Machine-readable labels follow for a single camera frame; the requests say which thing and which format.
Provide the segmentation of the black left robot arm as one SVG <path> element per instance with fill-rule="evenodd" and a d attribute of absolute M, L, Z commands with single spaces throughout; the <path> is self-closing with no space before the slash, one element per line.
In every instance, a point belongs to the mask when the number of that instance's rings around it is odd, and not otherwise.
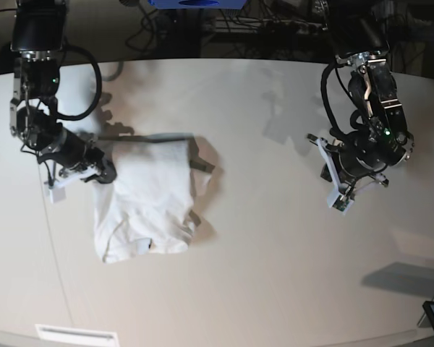
<path fill-rule="evenodd" d="M 414 149 L 414 136 L 386 59 L 389 45 L 371 12 L 374 5 L 374 1 L 315 3 L 334 52 L 334 60 L 320 80 L 330 133 L 340 142 L 330 149 L 339 178 L 350 185 L 365 177 L 377 178 L 388 167 L 408 160 Z M 340 128 L 333 115 L 327 92 L 330 74 L 344 67 L 352 68 L 344 89 L 355 107 L 349 133 Z"/>

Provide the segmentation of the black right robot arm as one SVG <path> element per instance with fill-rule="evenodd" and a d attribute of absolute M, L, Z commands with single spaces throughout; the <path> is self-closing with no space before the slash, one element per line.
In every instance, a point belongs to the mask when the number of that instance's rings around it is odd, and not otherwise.
<path fill-rule="evenodd" d="M 110 184 L 114 164 L 91 138 L 68 130 L 64 121 L 81 121 L 95 110 L 102 95 L 102 76 L 95 57 L 84 48 L 68 44 L 64 31 L 66 1 L 18 1 L 10 49 L 18 53 L 14 65 L 14 90 L 10 100 L 9 128 L 22 143 L 22 151 L 38 164 L 61 166 L 59 177 L 48 175 L 54 188 L 70 179 Z M 88 59 L 95 75 L 95 94 L 88 108 L 77 115 L 58 110 L 61 80 L 57 54 L 78 53 Z"/>

